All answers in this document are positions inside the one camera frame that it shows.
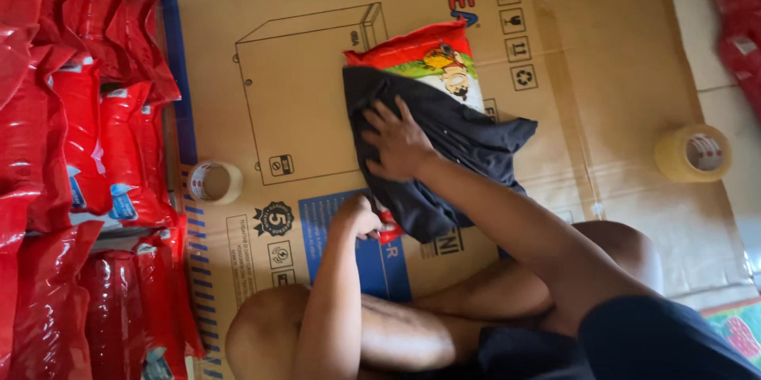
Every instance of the knee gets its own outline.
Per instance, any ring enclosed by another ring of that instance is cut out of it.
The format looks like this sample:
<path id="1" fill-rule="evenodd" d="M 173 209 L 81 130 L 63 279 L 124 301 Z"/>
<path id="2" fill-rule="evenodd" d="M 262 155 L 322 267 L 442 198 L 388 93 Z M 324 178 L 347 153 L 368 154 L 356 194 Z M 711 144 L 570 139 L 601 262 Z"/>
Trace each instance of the knee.
<path id="1" fill-rule="evenodd" d="M 238 309 L 228 329 L 225 353 L 228 358 L 245 354 L 252 345 L 290 330 L 298 333 L 309 299 L 301 285 L 264 289 L 249 297 Z"/>
<path id="2" fill-rule="evenodd" d="M 661 258 L 655 244 L 642 232 L 612 221 L 574 224 L 627 273 L 656 292 L 663 290 Z"/>

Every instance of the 5 year warranty logo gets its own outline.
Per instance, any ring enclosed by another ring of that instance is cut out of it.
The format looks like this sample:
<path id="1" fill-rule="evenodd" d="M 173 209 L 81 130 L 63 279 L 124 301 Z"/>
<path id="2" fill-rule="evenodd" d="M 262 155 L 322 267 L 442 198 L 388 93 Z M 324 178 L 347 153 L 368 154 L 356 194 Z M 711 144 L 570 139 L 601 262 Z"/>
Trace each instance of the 5 year warranty logo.
<path id="1" fill-rule="evenodd" d="M 257 209 L 253 219 L 260 221 L 253 228 L 259 232 L 259 236 L 265 231 L 272 236 L 283 236 L 293 226 L 294 217 L 290 206 L 283 202 L 272 202 L 263 210 Z"/>

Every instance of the cardboard box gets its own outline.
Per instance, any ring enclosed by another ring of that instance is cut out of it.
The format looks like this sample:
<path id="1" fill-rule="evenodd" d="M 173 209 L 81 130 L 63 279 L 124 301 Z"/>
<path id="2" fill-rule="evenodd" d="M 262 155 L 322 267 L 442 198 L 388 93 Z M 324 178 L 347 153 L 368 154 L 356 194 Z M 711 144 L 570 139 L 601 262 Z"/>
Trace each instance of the cardboard box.
<path id="1" fill-rule="evenodd" d="M 243 172 L 227 206 L 184 198 L 196 309 L 211 361 L 252 293 L 308 284 L 329 219 L 365 187 L 346 118 L 342 50 L 462 16 L 486 112 L 539 122 L 515 158 L 528 194 L 568 222 L 606 219 L 649 235 L 666 295 L 694 306 L 755 292 L 721 183 L 656 169 L 664 131 L 701 122 L 671 0 L 164 0 L 186 174 L 216 158 Z M 409 299 L 498 259 L 477 229 L 433 244 L 358 242 L 365 292 Z"/>

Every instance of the clear tape roll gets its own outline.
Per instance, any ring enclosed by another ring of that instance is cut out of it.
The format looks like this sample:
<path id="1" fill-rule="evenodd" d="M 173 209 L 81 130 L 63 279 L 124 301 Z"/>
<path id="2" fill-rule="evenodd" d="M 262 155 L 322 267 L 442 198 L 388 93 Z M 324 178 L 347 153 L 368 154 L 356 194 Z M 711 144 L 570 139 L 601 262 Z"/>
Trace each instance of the clear tape roll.
<path id="1" fill-rule="evenodd" d="M 658 168 L 674 182 L 714 182 L 732 165 L 732 147 L 718 129 L 707 124 L 683 127 L 655 145 Z"/>
<path id="2" fill-rule="evenodd" d="M 243 174 L 234 164 L 206 160 L 193 166 L 187 178 L 187 190 L 196 202 L 227 205 L 243 190 Z"/>

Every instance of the hand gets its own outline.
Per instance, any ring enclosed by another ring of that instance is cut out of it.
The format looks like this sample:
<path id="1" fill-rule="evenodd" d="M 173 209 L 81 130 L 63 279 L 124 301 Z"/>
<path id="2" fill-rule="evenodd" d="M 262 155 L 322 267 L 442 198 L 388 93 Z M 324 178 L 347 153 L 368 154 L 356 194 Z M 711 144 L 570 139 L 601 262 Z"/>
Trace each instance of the hand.
<path id="1" fill-rule="evenodd" d="M 370 200 L 362 193 L 354 194 L 346 199 L 333 217 L 333 221 L 350 222 L 357 238 L 362 240 L 368 235 L 377 239 L 377 232 L 383 229 L 383 223 L 373 213 Z"/>
<path id="2" fill-rule="evenodd" d="M 402 113 L 401 120 L 380 101 L 373 105 L 377 113 L 372 110 L 364 112 L 365 118 L 378 133 L 366 130 L 362 132 L 362 139 L 378 149 L 381 159 L 380 163 L 367 160 L 367 169 L 389 181 L 409 181 L 415 177 L 425 159 L 438 153 L 399 96 L 396 97 L 396 105 Z"/>

